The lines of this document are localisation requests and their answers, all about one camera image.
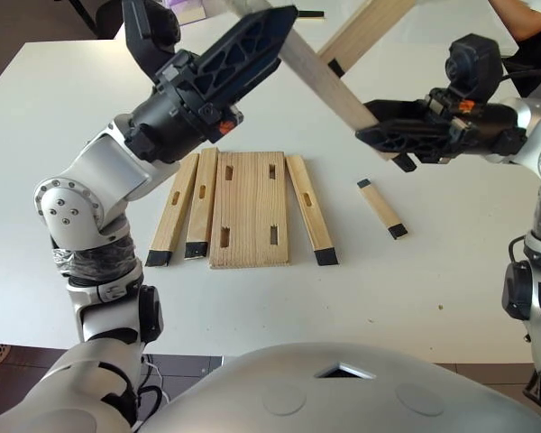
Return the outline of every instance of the black end cap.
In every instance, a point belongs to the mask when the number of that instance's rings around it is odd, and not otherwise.
[[[198,257],[206,257],[208,251],[208,242],[187,242],[184,252],[185,259],[196,259]]]
[[[371,185],[371,181],[368,179],[363,179],[360,182],[357,182],[357,185],[359,185],[360,189],[363,189],[364,187],[368,187],[369,185]]]
[[[168,266],[170,257],[172,257],[172,252],[170,251],[150,250],[144,266],[148,266],[149,268],[154,266]]]
[[[402,224],[397,224],[396,226],[389,227],[389,233],[393,236],[393,239],[399,239],[400,237],[408,233],[407,229]]]
[[[325,18],[325,11],[298,11],[298,18]]]
[[[417,169],[417,165],[415,164],[415,162],[411,160],[406,153],[401,153],[397,155],[395,158],[393,158],[393,162],[395,162],[400,167],[400,169],[405,171],[406,173],[410,173]]]
[[[336,259],[336,252],[334,247],[326,248],[324,250],[315,251],[316,263],[319,266],[330,266],[332,264],[339,264]]]
[[[341,65],[339,65],[339,62],[336,61],[336,59],[332,59],[331,61],[329,61],[328,67],[336,74],[338,78],[344,75],[344,70],[343,68],[341,68]]]

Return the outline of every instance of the wooden plank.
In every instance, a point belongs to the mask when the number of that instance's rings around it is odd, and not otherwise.
[[[212,268],[289,264],[282,152],[223,152],[216,171]]]
[[[377,216],[381,222],[387,227],[387,230],[389,230],[391,236],[393,236],[394,239],[399,239],[400,237],[406,235],[408,233],[407,229],[400,222],[400,219],[395,211],[387,203],[371,181],[368,179],[361,180],[358,185],[361,189],[362,195],[367,199],[371,207],[377,213]]]
[[[272,7],[267,0],[225,1],[240,16]],[[280,57],[353,131],[360,131],[378,123],[376,117],[295,30],[291,30],[287,36],[280,50]],[[378,154],[384,160],[397,156],[396,153]]]
[[[318,56],[341,77],[414,5],[415,0],[365,1]]]
[[[319,266],[339,264],[305,162],[299,155],[288,156],[286,159],[300,212],[315,251],[316,262]]]
[[[215,205],[216,163],[218,149],[211,147],[200,153],[195,192],[190,207],[187,244],[184,258],[206,257]]]
[[[191,153],[180,162],[169,197],[162,211],[146,266],[167,266],[179,241],[180,231],[187,214],[190,194],[197,175],[198,153]]]

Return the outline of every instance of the wooden leg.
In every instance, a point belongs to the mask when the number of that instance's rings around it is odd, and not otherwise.
[[[180,162],[180,170],[174,177],[159,226],[156,229],[146,266],[167,266],[177,246],[180,231],[187,214],[188,202],[195,185],[198,153],[191,153]]]

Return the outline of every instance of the light wood piece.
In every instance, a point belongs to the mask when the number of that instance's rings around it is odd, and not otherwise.
[[[385,198],[375,188],[370,180],[361,180],[359,183],[362,195],[367,199],[371,207],[377,213],[381,222],[387,227],[389,233],[394,239],[407,234],[407,229],[401,223],[399,216],[395,213],[392,207],[387,203]]]
[[[240,16],[272,7],[267,0],[225,1]],[[291,30],[287,36],[280,50],[280,57],[353,131],[378,123],[376,117],[295,30]],[[378,154],[384,160],[396,156],[396,153]]]
[[[365,1],[318,56],[341,77],[414,5],[415,0]]]
[[[282,152],[222,152],[216,171],[212,268],[289,264]]]
[[[190,207],[185,259],[206,257],[215,205],[216,163],[218,149],[211,147],[200,153],[197,180]]]
[[[308,176],[307,167],[299,155],[287,156],[290,179],[295,188],[300,212],[303,215],[308,237],[315,251],[316,261],[320,266],[338,264],[335,248],[328,234],[323,213],[318,205],[313,185]]]
[[[191,153],[180,162],[169,197],[162,211],[146,266],[167,266],[179,241],[180,230],[187,214],[188,202],[197,176],[198,153]]]

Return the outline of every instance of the rectangular hole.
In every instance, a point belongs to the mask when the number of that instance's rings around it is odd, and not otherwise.
[[[233,179],[233,166],[227,165],[225,170],[225,179],[226,180],[232,180]]]
[[[279,228],[276,226],[270,226],[270,244],[279,244]]]
[[[303,194],[303,200],[305,200],[305,204],[308,206],[308,207],[311,207],[313,206],[313,202],[310,201],[310,196],[308,195],[308,193],[304,193]]]
[[[222,227],[220,229],[220,247],[228,248],[230,239],[231,239],[231,229],[228,227]]]
[[[176,206],[179,203],[180,191],[175,191],[172,196],[172,206]]]

